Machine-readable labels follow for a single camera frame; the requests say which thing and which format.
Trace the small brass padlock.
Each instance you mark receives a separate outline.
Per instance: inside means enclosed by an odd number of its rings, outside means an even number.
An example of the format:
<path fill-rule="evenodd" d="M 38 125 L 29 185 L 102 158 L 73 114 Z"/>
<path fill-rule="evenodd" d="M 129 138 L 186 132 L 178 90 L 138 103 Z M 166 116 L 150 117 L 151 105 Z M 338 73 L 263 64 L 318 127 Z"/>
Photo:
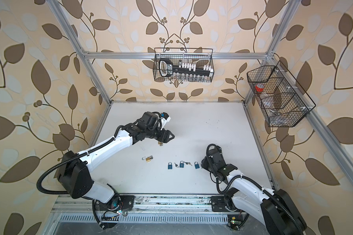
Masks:
<path fill-rule="evenodd" d="M 153 156 L 149 156 L 149 157 L 143 157 L 142 160 L 145 162 L 150 162 L 153 159 Z"/>

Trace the blue padlock with key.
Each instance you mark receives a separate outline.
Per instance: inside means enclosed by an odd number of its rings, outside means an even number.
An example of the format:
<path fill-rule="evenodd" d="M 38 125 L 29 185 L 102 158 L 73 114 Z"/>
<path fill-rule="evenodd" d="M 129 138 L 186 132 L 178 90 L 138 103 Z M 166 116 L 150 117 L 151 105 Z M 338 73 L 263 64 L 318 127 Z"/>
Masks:
<path fill-rule="evenodd" d="M 186 165 L 192 166 L 192 164 L 190 162 L 180 161 L 180 163 L 179 163 L 180 168 L 184 168 Z"/>
<path fill-rule="evenodd" d="M 168 169 L 171 170 L 171 169 L 173 169 L 173 167 L 179 168 L 179 165 L 177 163 L 169 162 Z"/>

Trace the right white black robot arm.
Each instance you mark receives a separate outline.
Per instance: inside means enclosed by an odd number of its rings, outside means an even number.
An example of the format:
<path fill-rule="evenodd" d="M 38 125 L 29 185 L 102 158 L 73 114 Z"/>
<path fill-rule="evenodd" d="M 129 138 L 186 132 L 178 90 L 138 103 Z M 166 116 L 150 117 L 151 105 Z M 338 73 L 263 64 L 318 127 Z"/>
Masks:
<path fill-rule="evenodd" d="M 229 221 L 230 229 L 239 231 L 250 216 L 262 223 L 271 235 L 302 235 L 307 229 L 305 220 L 286 191 L 262 186 L 236 166 L 227 164 L 218 145 L 208 145 L 201 166 L 210 173 L 217 192 L 223 196 L 224 209 L 245 212 L 243 219 Z"/>

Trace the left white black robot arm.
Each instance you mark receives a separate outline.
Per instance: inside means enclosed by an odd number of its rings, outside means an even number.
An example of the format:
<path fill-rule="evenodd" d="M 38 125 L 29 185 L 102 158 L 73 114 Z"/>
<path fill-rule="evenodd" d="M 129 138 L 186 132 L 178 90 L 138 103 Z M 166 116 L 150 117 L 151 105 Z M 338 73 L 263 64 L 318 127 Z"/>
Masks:
<path fill-rule="evenodd" d="M 165 112 L 145 112 L 135 122 L 118 126 L 115 134 L 107 140 L 78 153 L 67 152 L 60 163 L 39 177 L 37 189 L 44 194 L 69 195 L 73 199 L 91 200 L 94 219 L 101 229 L 107 229 L 107 225 L 97 215 L 96 203 L 103 204 L 109 212 L 116 215 L 122 213 L 123 203 L 113 186 L 93 180 L 91 172 L 114 154 L 146 138 L 163 144 L 173 140 L 174 134 L 164 128 L 170 119 Z M 51 191 L 43 187 L 43 180 L 53 171 L 58 172 L 57 180 L 63 186 L 63 191 Z"/>

